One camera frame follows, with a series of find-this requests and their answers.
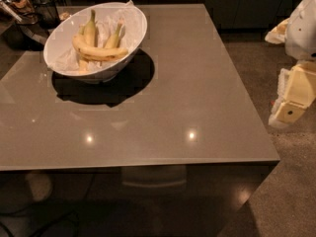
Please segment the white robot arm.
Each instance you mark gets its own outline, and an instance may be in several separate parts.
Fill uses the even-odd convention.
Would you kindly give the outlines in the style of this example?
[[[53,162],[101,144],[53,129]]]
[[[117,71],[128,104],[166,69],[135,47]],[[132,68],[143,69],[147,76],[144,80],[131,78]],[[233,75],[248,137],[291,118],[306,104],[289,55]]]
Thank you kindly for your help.
[[[285,128],[299,120],[316,99],[316,0],[302,0],[291,15],[269,31],[265,41],[284,44],[296,60],[282,69],[269,125]]]

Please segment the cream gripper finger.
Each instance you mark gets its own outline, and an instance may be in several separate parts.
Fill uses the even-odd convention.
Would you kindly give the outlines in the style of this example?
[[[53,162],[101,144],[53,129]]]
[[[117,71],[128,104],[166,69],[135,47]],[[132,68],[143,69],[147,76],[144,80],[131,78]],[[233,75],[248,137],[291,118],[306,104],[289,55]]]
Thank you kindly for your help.
[[[305,110],[296,105],[275,101],[269,117],[269,126],[286,128],[299,120],[304,113]]]

